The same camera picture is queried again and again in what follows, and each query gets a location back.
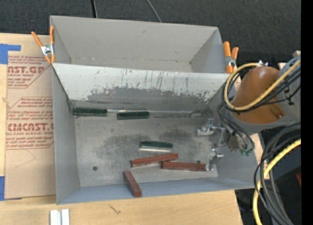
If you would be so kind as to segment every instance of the wooden table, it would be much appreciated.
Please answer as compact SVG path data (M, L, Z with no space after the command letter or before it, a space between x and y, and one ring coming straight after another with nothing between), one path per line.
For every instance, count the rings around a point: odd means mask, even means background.
M0 202L0 224L48 225L49 212L69 209L71 225L242 225L233 190L56 205L55 196Z

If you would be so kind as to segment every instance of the black carpet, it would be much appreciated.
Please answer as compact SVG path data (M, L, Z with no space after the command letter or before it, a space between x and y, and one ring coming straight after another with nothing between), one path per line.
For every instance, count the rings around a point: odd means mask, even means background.
M301 0L150 0L162 22L219 27L238 62L286 62L301 49ZM157 22L146 0L95 0L99 18ZM90 0L0 0L0 31L47 34L50 15L93 17Z

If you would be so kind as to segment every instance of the cardboard sheet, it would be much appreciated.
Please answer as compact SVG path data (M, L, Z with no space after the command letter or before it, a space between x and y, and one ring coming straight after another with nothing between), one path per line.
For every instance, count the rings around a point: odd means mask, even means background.
M0 33L0 43L21 45L8 52L4 198L54 195L51 66L30 34Z

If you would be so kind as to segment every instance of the blue tape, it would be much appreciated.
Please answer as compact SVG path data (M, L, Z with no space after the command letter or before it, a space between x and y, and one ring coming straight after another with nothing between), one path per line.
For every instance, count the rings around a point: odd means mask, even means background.
M4 176L0 176L0 201L4 201Z
M8 64L8 52L20 51L21 45L0 44L0 64Z

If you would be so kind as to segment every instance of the red block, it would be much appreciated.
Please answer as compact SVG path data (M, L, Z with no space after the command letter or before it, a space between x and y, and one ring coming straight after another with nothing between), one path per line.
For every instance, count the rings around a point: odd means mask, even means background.
M154 156L154 157L144 157L144 158L138 158L131 160L131 166L141 166L141 165L147 165L151 163L158 163L168 160L176 160L178 158L178 154L167 154L167 155L160 155L160 156Z
M204 163L191 162L165 161L162 163L161 168L174 170L206 171Z
M130 171L123 171L124 180L134 197L141 197L141 188Z

